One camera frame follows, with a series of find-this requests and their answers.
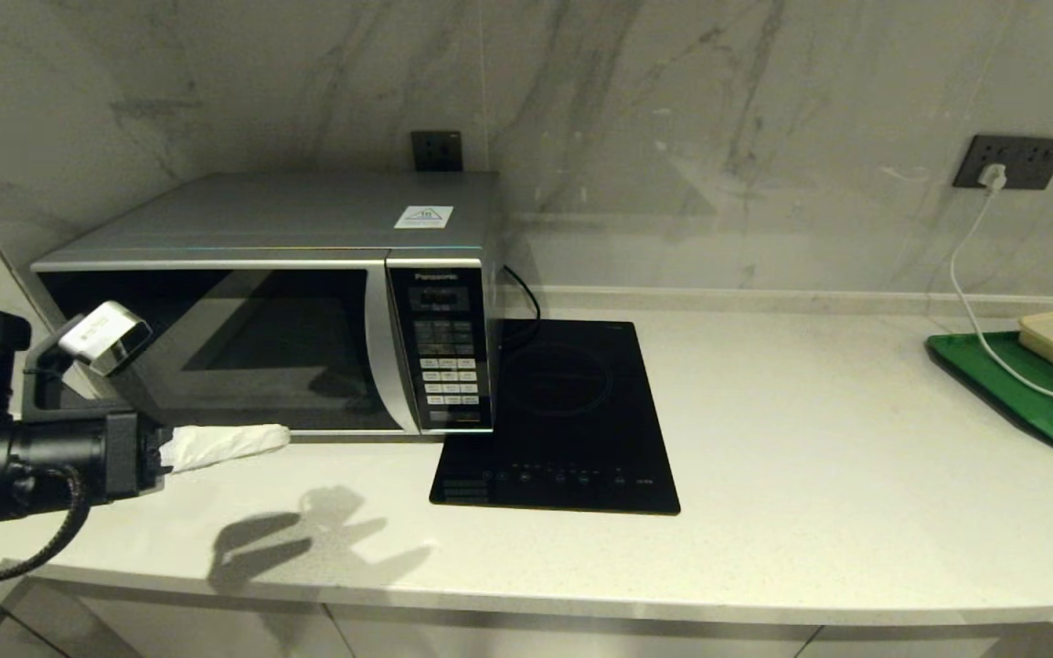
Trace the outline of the wide dark wall socket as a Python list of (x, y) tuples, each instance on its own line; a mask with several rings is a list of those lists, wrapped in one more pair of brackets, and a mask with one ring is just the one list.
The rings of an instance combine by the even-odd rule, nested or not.
[(976, 134), (965, 151), (952, 187), (987, 187), (984, 172), (992, 165), (1005, 167), (1005, 190), (1046, 190), (1053, 178), (1053, 137)]

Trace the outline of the microwave door with dark window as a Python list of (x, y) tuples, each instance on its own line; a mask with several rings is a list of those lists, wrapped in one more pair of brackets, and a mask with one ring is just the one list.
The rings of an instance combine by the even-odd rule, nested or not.
[(276, 422), (314, 436), (412, 436), (383, 263), (62, 270), (63, 316), (117, 302), (150, 342), (95, 382), (165, 425)]

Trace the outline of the black induction cooktop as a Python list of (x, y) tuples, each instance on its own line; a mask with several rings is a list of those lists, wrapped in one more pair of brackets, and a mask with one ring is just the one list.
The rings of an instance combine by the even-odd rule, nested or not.
[(544, 320), (502, 355), (495, 425), (444, 441), (432, 504), (677, 515), (635, 326)]

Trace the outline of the silver Panasonic microwave oven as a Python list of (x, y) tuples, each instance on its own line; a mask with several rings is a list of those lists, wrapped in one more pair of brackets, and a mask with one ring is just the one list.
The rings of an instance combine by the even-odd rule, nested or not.
[[(452, 206), (444, 230), (395, 230), (408, 206)], [(383, 263), (415, 420), (402, 437), (495, 424), (503, 204), (494, 174), (221, 174), (171, 190), (32, 263), (42, 271)], [(359, 434), (352, 437), (383, 437)]]

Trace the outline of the white sticker with triangle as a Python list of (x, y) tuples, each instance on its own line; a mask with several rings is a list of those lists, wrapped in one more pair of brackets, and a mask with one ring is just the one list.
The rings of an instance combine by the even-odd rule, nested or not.
[(408, 206), (400, 213), (395, 230), (448, 228), (454, 207), (442, 205)]

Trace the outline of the small dark wall socket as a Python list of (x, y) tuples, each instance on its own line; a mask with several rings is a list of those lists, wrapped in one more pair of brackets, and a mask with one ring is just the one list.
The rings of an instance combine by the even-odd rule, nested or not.
[(417, 172), (462, 172), (463, 134), (460, 131), (412, 131), (414, 170)]

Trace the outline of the grey glossy cabinet front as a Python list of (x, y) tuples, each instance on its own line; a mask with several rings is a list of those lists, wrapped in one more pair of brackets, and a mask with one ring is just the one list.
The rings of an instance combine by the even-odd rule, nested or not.
[(823, 626), (325, 604), (352, 658), (801, 658)]
[(828, 626), (795, 658), (1053, 658), (1053, 626)]
[(313, 603), (39, 579), (14, 592), (5, 613), (59, 658), (355, 658)]

